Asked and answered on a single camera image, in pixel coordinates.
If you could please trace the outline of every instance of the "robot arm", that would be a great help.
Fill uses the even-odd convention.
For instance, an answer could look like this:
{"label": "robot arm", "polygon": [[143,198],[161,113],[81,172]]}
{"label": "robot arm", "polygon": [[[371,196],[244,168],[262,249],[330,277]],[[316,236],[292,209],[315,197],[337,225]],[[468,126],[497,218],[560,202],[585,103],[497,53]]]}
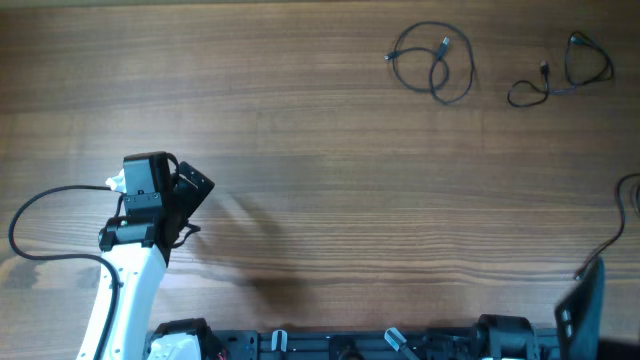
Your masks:
{"label": "robot arm", "polygon": [[[169,172],[169,161],[176,172]],[[102,257],[117,270],[120,278],[119,296],[103,359],[127,360],[143,356],[151,307],[160,281],[169,264],[171,249],[177,247],[180,231],[189,226],[189,217],[198,208],[215,184],[186,162],[177,163],[165,152],[128,156],[124,159],[126,194],[123,195],[125,215],[110,218],[100,231]],[[112,279],[102,266],[98,295],[89,326],[77,359],[93,359],[102,335],[112,293]],[[193,336],[184,335],[180,359]],[[156,351],[163,349],[155,346]],[[171,352],[161,356],[169,358]]]}

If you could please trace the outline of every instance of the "wooden table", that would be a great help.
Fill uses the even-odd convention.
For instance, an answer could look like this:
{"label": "wooden table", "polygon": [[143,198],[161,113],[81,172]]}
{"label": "wooden table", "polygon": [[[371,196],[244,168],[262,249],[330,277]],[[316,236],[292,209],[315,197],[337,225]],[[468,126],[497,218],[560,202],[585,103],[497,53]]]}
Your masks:
{"label": "wooden table", "polygon": [[[304,3],[0,13],[0,220],[35,193],[102,184],[125,155],[166,150],[210,175],[203,231],[171,255],[150,328],[420,329],[482,313],[554,326],[572,273],[618,226],[612,189],[640,166],[639,4]],[[383,56],[421,20],[472,41],[453,106],[403,88]],[[505,101],[569,33],[595,36],[615,82]],[[435,47],[444,32],[410,41]],[[468,59],[452,38],[450,88]],[[426,56],[403,74],[426,82]],[[443,96],[450,95],[449,90]],[[38,203],[18,241],[98,253],[113,194]],[[637,339],[640,228],[605,254],[602,333]],[[0,358],[76,355],[99,268],[0,245]]]}

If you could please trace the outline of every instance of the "cable plug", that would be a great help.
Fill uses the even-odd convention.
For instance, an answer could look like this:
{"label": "cable plug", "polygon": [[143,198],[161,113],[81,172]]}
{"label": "cable plug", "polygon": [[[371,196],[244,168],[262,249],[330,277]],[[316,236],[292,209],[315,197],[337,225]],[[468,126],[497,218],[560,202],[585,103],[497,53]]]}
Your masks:
{"label": "cable plug", "polygon": [[540,73],[542,75],[549,75],[549,64],[544,60],[540,62]]}
{"label": "cable plug", "polygon": [[448,48],[449,48],[449,38],[445,37],[440,43],[440,47],[438,48],[438,52],[436,53],[436,61],[444,57],[444,54],[447,53]]}
{"label": "cable plug", "polygon": [[571,43],[576,45],[587,45],[587,42],[584,39],[579,38],[575,35],[571,37]]}
{"label": "cable plug", "polygon": [[398,53],[397,53],[397,52],[395,52],[395,51],[392,51],[392,52],[388,53],[387,55],[385,55],[385,56],[384,56],[384,59],[385,59],[386,61],[391,61],[391,60],[393,60],[393,59],[395,59],[395,58],[397,58],[397,57],[398,57]]}

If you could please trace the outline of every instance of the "black cable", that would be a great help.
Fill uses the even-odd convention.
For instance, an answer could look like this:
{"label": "black cable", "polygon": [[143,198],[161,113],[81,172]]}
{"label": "black cable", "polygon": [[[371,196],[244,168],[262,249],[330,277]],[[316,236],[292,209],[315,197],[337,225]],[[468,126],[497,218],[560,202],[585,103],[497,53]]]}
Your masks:
{"label": "black cable", "polygon": [[[598,74],[584,81],[573,80],[573,78],[571,77],[571,72],[569,71],[569,57],[570,57],[569,51],[571,50],[571,45],[588,47],[590,49],[597,51],[600,55],[602,55],[602,57],[604,57],[605,64],[603,65],[602,69],[598,72]],[[567,42],[567,48],[564,52],[564,76],[567,82],[571,84],[571,87],[568,87],[565,89],[555,89],[555,90],[551,89],[551,87],[549,86],[549,65],[547,65],[546,61],[543,61],[541,63],[540,72],[543,75],[544,90],[539,89],[528,80],[516,81],[513,85],[511,85],[511,89],[509,89],[509,92],[507,93],[507,102],[511,106],[522,108],[522,107],[540,105],[543,102],[547,101],[547,99],[549,98],[549,95],[566,95],[574,92],[578,87],[589,85],[594,82],[612,80],[615,77],[615,67],[613,66],[613,61],[611,61],[611,58],[609,57],[607,52],[604,51],[604,49],[600,47],[600,45],[598,45],[595,41],[593,41],[591,38],[589,38],[587,35],[585,35],[581,31],[574,31],[571,33],[571,35],[569,36],[569,40]],[[511,93],[520,84],[529,85],[534,90],[534,92],[544,94],[544,97],[541,100],[537,100],[530,103],[518,104],[514,102],[513,100],[511,100]]]}
{"label": "black cable", "polygon": [[202,228],[200,228],[200,226],[189,224],[188,222],[185,225],[185,227],[188,227],[189,231],[187,231],[187,233],[184,234],[184,237],[182,238],[182,241],[179,241],[177,243],[173,243],[173,245],[171,246],[172,249],[177,249],[180,246],[184,245],[184,242],[187,241],[187,238],[189,237],[189,235],[195,234],[198,231],[202,230]]}
{"label": "black cable", "polygon": [[[529,80],[518,80],[518,81],[516,81],[515,84],[513,84],[511,86],[511,89],[509,90],[509,93],[507,94],[507,101],[509,102],[509,104],[511,104],[511,106],[513,106],[513,107],[530,107],[530,106],[535,106],[535,105],[542,104],[543,102],[547,101],[547,99],[549,98],[549,65],[547,64],[546,61],[543,61],[540,64],[540,73],[542,74],[542,78],[544,79],[544,90],[539,89],[537,86],[535,86]],[[544,97],[542,99],[538,100],[538,101],[534,101],[534,102],[526,103],[526,104],[517,104],[517,103],[513,102],[511,100],[511,92],[513,91],[513,89],[516,88],[516,86],[518,86],[520,84],[529,85],[533,89],[533,91],[535,91],[537,93],[544,94]]]}
{"label": "black cable", "polygon": [[69,186],[62,186],[62,187],[49,189],[47,191],[41,192],[40,194],[32,197],[26,203],[24,203],[24,205],[22,205],[20,209],[18,209],[18,211],[16,211],[16,214],[13,216],[13,219],[11,220],[11,224],[9,225],[9,234],[8,234],[9,245],[11,245],[11,248],[13,249],[13,251],[15,251],[16,254],[28,260],[54,261],[54,260],[67,260],[67,259],[89,259],[89,260],[95,260],[107,268],[107,270],[111,274],[111,289],[112,289],[111,303],[109,304],[109,312],[107,313],[107,318],[104,322],[102,334],[100,335],[100,341],[98,342],[98,347],[96,348],[96,353],[93,357],[95,360],[99,360],[100,358],[102,358],[102,353],[105,350],[106,342],[109,337],[109,331],[111,330],[111,324],[113,323],[113,317],[115,315],[116,304],[118,301],[120,279],[118,277],[118,272],[116,271],[115,267],[111,265],[110,262],[101,258],[100,256],[91,255],[91,254],[62,254],[62,255],[43,255],[43,256],[30,255],[20,250],[20,248],[18,248],[18,245],[16,245],[14,234],[13,234],[16,228],[16,223],[18,222],[18,218],[31,204],[33,204],[38,199],[43,198],[49,194],[53,194],[53,193],[57,193],[65,190],[111,191],[111,188],[106,186],[69,185]]}
{"label": "black cable", "polygon": [[116,214],[113,217],[120,216],[120,209],[122,208],[122,200],[124,200],[124,194],[120,194],[118,197],[118,206],[116,206]]}
{"label": "black cable", "polygon": [[[587,256],[587,259],[582,263],[582,265],[578,268],[578,270],[575,272],[575,279],[580,279],[582,277],[582,274],[584,273],[584,271],[589,267],[589,265],[603,252],[605,251],[609,246],[611,246],[614,242],[616,242],[616,240],[618,240],[620,238],[620,236],[622,235],[622,233],[624,232],[624,227],[626,224],[626,213],[624,210],[624,204],[622,203],[622,194],[621,194],[621,188],[622,185],[629,179],[635,178],[635,177],[640,177],[640,173],[633,173],[633,174],[628,174],[625,175],[623,177],[620,178],[620,180],[618,180],[618,183],[616,184],[616,187],[613,189],[613,197],[616,200],[616,205],[618,206],[618,211],[620,213],[620,227],[618,228],[618,231],[616,232],[615,235],[613,235],[613,237],[611,237],[609,240],[603,242],[602,244],[598,245],[595,249],[593,249],[593,251],[591,251],[591,253],[589,254],[589,256]],[[634,204],[634,208],[636,208],[636,210],[640,211],[640,209],[637,209],[638,207],[638,203],[637,203],[637,198],[638,196],[640,196],[640,190],[637,190],[638,188],[636,188],[635,190],[635,196],[636,196],[636,204]]]}
{"label": "black cable", "polygon": [[640,217],[640,182],[636,184],[636,194],[634,196],[634,206],[633,209],[635,210],[636,214],[638,214],[638,216]]}
{"label": "black cable", "polygon": [[167,159],[176,166],[176,172],[171,174],[171,182],[173,182],[172,185],[176,186],[178,184],[178,179],[180,178],[180,165],[178,164],[178,158],[176,158],[172,153],[167,153]]}
{"label": "black cable", "polygon": [[[424,25],[445,27],[445,28],[447,28],[449,30],[452,30],[455,33],[457,33],[460,36],[460,38],[462,38],[462,40],[464,40],[464,42],[465,42],[465,45],[467,47],[467,51],[469,53],[469,62],[471,64],[471,70],[469,72],[469,85],[464,90],[464,92],[461,95],[459,95],[458,97],[455,97],[455,98],[450,99],[450,100],[445,100],[445,99],[439,97],[438,94],[437,94],[437,91],[441,90],[444,87],[444,85],[447,83],[447,81],[449,80],[449,65],[443,59],[444,55],[446,54],[447,49],[449,47],[449,38],[448,37],[444,38],[444,40],[440,44],[440,47],[438,48],[437,51],[436,50],[432,50],[432,49],[428,49],[428,48],[425,48],[425,47],[412,47],[412,48],[407,48],[407,49],[402,49],[402,50],[399,49],[402,46],[402,43],[404,42],[404,39],[407,37],[407,35],[411,31],[413,31],[417,27],[424,26]],[[400,57],[401,55],[406,54],[408,52],[412,52],[412,51],[428,52],[428,53],[432,54],[433,57],[434,57],[434,61],[431,63],[431,67],[429,69],[429,87],[417,87],[417,86],[410,85],[400,75],[400,71],[398,70],[398,57]],[[393,68],[393,73],[395,74],[395,76],[398,79],[398,81],[400,81],[400,83],[402,85],[404,85],[407,89],[413,90],[413,91],[415,91],[417,93],[421,93],[421,94],[424,94],[424,93],[431,94],[431,96],[433,96],[434,99],[438,100],[440,103],[442,103],[444,105],[452,104],[452,103],[462,99],[463,97],[465,97],[465,95],[467,95],[467,93],[471,89],[471,85],[473,84],[473,74],[475,72],[475,62],[474,62],[474,59],[473,59],[473,50],[471,49],[471,42],[469,41],[469,38],[467,38],[467,36],[460,29],[458,29],[455,26],[453,26],[451,24],[448,24],[448,23],[443,23],[443,22],[439,22],[439,21],[422,21],[422,22],[419,22],[419,23],[416,23],[416,24],[413,24],[413,25],[409,26],[406,30],[404,30],[400,34],[400,36],[398,37],[398,40],[396,40],[396,44],[393,47],[393,51],[390,52],[389,54],[387,54],[384,58],[387,61],[391,61],[391,66]],[[444,65],[444,79],[439,84],[435,85],[433,83],[433,72],[434,72],[434,70],[436,68],[436,65],[438,65],[438,63],[442,63]]]}

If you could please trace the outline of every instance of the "cable connector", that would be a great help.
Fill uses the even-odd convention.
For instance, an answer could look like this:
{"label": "cable connector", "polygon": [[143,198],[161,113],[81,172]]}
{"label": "cable connector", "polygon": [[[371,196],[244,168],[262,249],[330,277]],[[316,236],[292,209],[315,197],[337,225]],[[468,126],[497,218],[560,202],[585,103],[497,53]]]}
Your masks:
{"label": "cable connector", "polygon": [[393,60],[393,59],[395,59],[395,58],[397,58],[397,57],[398,57],[398,53],[397,53],[397,52],[395,52],[395,51],[392,51],[392,52],[388,53],[387,55],[385,55],[385,56],[384,56],[384,59],[385,59],[386,61],[391,61],[391,60]]}
{"label": "cable connector", "polygon": [[542,75],[549,75],[549,64],[544,60],[540,62],[540,73]]}
{"label": "cable connector", "polygon": [[438,52],[436,53],[436,60],[440,60],[444,57],[444,54],[447,53],[447,49],[449,48],[449,38],[445,37],[440,43],[440,47],[438,48]]}
{"label": "cable connector", "polygon": [[573,35],[571,37],[571,43],[576,44],[576,45],[587,45],[587,42],[584,41],[584,39],[581,39],[575,35]]}

